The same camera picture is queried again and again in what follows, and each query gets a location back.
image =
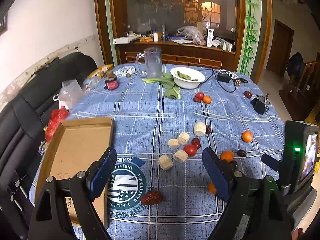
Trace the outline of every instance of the wooden cabinet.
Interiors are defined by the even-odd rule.
[[[220,48],[208,48],[174,42],[133,42],[130,44],[117,45],[119,61],[121,63],[135,62],[136,55],[150,47],[161,48],[162,63],[176,65],[203,66],[215,69],[235,69],[235,53],[223,51]]]

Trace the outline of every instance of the dining table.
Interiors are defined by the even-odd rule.
[[[170,73],[181,65],[163,64],[163,72]],[[190,66],[202,71],[207,78],[211,69]],[[274,106],[264,114],[255,112],[251,101],[263,95],[253,81],[246,79],[234,89],[233,82],[222,83],[212,75],[192,90],[180,89],[180,99],[165,97],[161,83],[145,83],[135,71],[130,77],[117,77],[119,87],[104,88],[104,80],[93,87],[71,110],[68,119],[109,116],[113,121],[112,146],[117,152],[117,163],[108,180],[108,229],[112,239],[207,239],[227,205],[208,190],[211,181],[202,163],[202,151],[211,147],[218,157],[224,151],[234,153],[237,169],[250,178],[263,179],[266,175],[278,179],[278,173],[261,161],[262,154],[282,159],[284,152],[284,123]],[[251,98],[244,96],[249,91]],[[210,104],[195,102],[198,92],[212,98]],[[210,134],[194,134],[196,122],[211,128]],[[250,131],[251,142],[242,140],[242,133]],[[168,140],[181,132],[199,138],[201,147],[193,157],[179,163],[173,159],[178,149],[171,149]],[[246,151],[246,157],[237,155]],[[163,170],[158,158],[167,155],[174,166]],[[38,173],[30,190],[34,201]],[[141,196],[159,191],[164,200],[155,205],[143,205]],[[244,215],[235,239],[241,239],[248,218]],[[76,237],[85,239],[81,227],[74,226]]]

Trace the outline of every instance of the wooden shelf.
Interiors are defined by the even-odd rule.
[[[216,48],[216,47],[212,47],[212,48],[209,48],[207,46],[200,46],[200,45],[194,45],[194,44],[178,44],[176,42],[173,42],[173,41],[166,41],[166,42],[145,42],[145,41],[134,41],[132,42],[133,44],[149,44],[150,46],[152,45],[170,45],[170,46],[183,46],[183,47],[194,47],[194,48],[201,48],[201,49],[209,49],[209,50],[215,50],[215,51],[220,51],[220,52],[224,52],[224,53],[227,53],[227,54],[233,54],[235,55],[236,53],[235,52],[228,52],[228,51],[224,51],[223,49],[221,49],[220,47]]]

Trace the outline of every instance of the glass window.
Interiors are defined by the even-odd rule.
[[[187,25],[219,29],[221,37],[236,27],[237,0],[126,0],[130,28],[136,32],[160,30],[169,35]]]

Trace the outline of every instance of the camera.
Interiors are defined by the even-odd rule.
[[[279,172],[277,184],[283,195],[292,194],[311,183],[318,151],[319,127],[301,121],[287,121],[282,161],[263,154],[261,160]]]

